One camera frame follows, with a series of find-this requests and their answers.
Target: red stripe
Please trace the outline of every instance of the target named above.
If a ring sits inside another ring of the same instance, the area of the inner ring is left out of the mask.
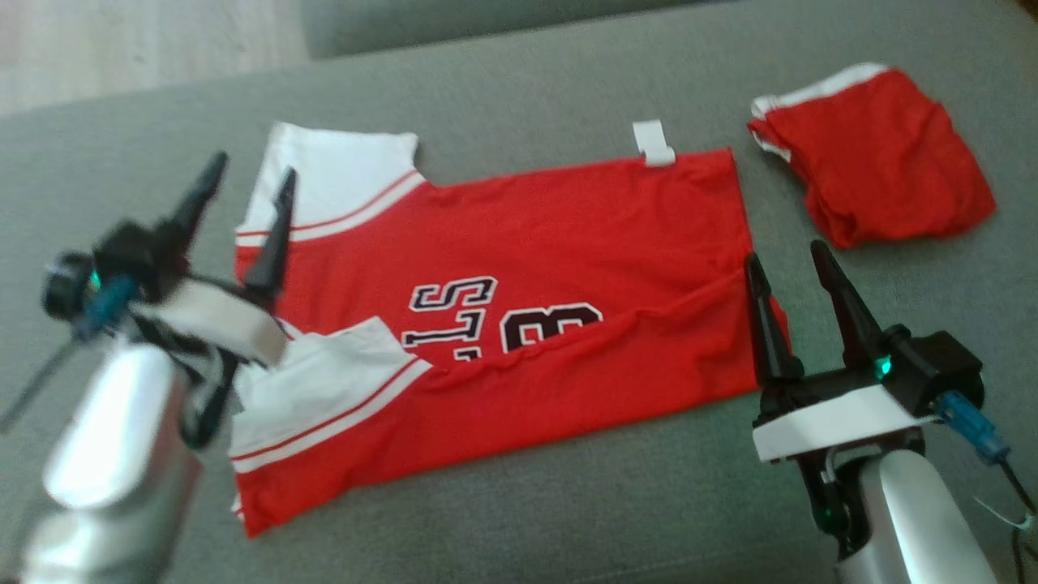
[[[392,184],[390,184],[386,188],[382,189],[381,192],[379,192],[378,194],[376,194],[371,200],[368,200],[367,202],[365,202],[360,208],[355,208],[355,210],[350,211],[349,213],[347,213],[347,214],[345,214],[345,215],[343,215],[340,217],[335,217],[334,219],[328,219],[326,221],[320,221],[320,222],[317,222],[317,223],[310,223],[308,225],[294,225],[292,227],[292,230],[300,230],[300,229],[308,229],[308,228],[313,228],[313,227],[320,227],[320,226],[327,225],[329,223],[334,223],[334,222],[337,222],[337,221],[342,221],[344,219],[349,219],[350,217],[352,217],[352,216],[354,216],[354,215],[356,215],[356,214],[364,211],[365,208],[370,207],[372,204],[375,204],[376,201],[378,201],[380,198],[382,198],[386,194],[388,194],[389,191],[391,191],[392,189],[399,187],[401,185],[401,183],[403,183],[404,180],[410,178],[411,176],[413,176],[413,175],[415,175],[417,173],[418,173],[418,169],[417,168],[414,168],[411,171],[405,173],[403,176],[401,176],[401,177],[397,178],[395,180],[393,180]],[[250,234],[267,234],[268,232],[270,232],[270,231],[269,230],[249,230],[249,231],[239,232],[239,233],[237,233],[237,237],[247,237],[247,235],[250,235]]]
[[[328,420],[326,422],[322,422],[321,424],[318,424],[317,426],[313,426],[312,428],[310,428],[308,430],[304,430],[304,432],[302,432],[302,433],[300,433],[300,434],[298,434],[298,435],[296,435],[296,436],[294,436],[294,437],[292,437],[292,438],[290,438],[290,439],[288,439],[288,440],[285,440],[283,442],[275,444],[274,446],[268,446],[267,448],[264,448],[262,450],[256,450],[255,452],[249,452],[247,454],[241,454],[239,456],[231,456],[230,460],[231,461],[243,461],[245,458],[251,458],[252,456],[257,456],[257,455],[263,454],[265,452],[270,452],[271,450],[277,450],[278,448],[281,448],[282,446],[289,445],[289,444],[291,444],[291,443],[293,443],[293,442],[295,442],[295,441],[297,441],[297,440],[299,440],[299,439],[301,439],[301,438],[303,438],[303,437],[305,437],[307,435],[310,435],[310,434],[313,434],[313,433],[320,430],[321,428],[327,426],[328,424],[331,424],[331,423],[333,423],[333,422],[335,422],[337,420],[342,420],[343,418],[349,416],[350,414],[353,414],[354,412],[360,410],[361,408],[363,408],[364,406],[366,406],[367,404],[370,404],[379,394],[381,394],[383,391],[385,391],[385,389],[388,388],[393,382],[395,382],[397,379],[400,378],[405,371],[407,371],[408,369],[410,369],[410,367],[412,365],[414,365],[414,363],[416,361],[418,361],[418,358],[414,358],[411,361],[407,362],[407,365],[405,365],[404,367],[401,367],[400,370],[397,371],[397,373],[393,373],[392,378],[389,378],[389,380],[386,381],[385,384],[382,384],[382,386],[375,393],[373,393],[372,395],[367,396],[367,399],[365,399],[364,401],[362,401],[359,405],[355,406],[354,408],[352,408],[350,410],[347,410],[346,412],[339,414],[338,416],[336,416],[336,417],[334,417],[334,418],[332,418],[332,419],[330,419],[330,420]]]

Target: red fabric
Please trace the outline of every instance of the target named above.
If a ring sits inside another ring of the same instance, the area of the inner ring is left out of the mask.
[[[807,206],[838,247],[949,237],[995,207],[948,112],[891,69],[826,98],[767,112],[749,130],[792,152]]]
[[[372,316],[398,336],[448,330],[466,307],[415,312],[416,286],[481,275],[497,285],[479,307],[480,339],[408,350],[435,367],[385,409],[238,474],[248,534],[353,486],[755,390],[742,272],[750,250],[729,150],[665,168],[633,159],[427,184],[366,223],[293,243],[279,312],[304,332]],[[239,248],[239,273],[255,252]],[[602,321],[503,351],[510,311],[579,304]],[[482,359],[456,361],[466,347]]]

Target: wooden floor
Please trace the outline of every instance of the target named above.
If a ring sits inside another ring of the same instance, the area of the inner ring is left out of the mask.
[[[308,60],[299,0],[0,0],[0,116]]]

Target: white clothing tag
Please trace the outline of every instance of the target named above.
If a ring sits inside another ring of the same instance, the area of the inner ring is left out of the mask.
[[[646,156],[646,166],[670,166],[677,160],[674,148],[666,145],[663,137],[663,122],[659,119],[635,121],[634,141],[638,151]]]

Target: robotic arm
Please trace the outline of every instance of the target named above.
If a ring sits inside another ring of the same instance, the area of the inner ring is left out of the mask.
[[[193,450],[216,436],[235,371],[281,359],[286,340],[272,311],[295,171],[242,284],[189,270],[188,249],[226,161],[214,156],[169,218],[153,227],[122,221],[92,253],[64,253],[51,269],[45,310],[73,330],[59,359],[102,333],[114,342],[46,465],[44,488],[60,510],[30,536],[22,582],[158,581],[200,471]],[[30,384],[0,432],[40,383]]]
[[[746,258],[761,462],[799,466],[815,524],[839,545],[845,584],[993,584],[965,520],[924,458],[920,429],[951,425],[1018,488],[1009,448],[979,413],[980,361],[945,332],[917,338],[901,325],[880,331],[825,243],[813,242],[811,252],[832,299],[845,365],[813,376],[790,352],[760,260]],[[838,464],[838,456],[849,460]],[[1018,493],[1034,515],[1022,488]]]

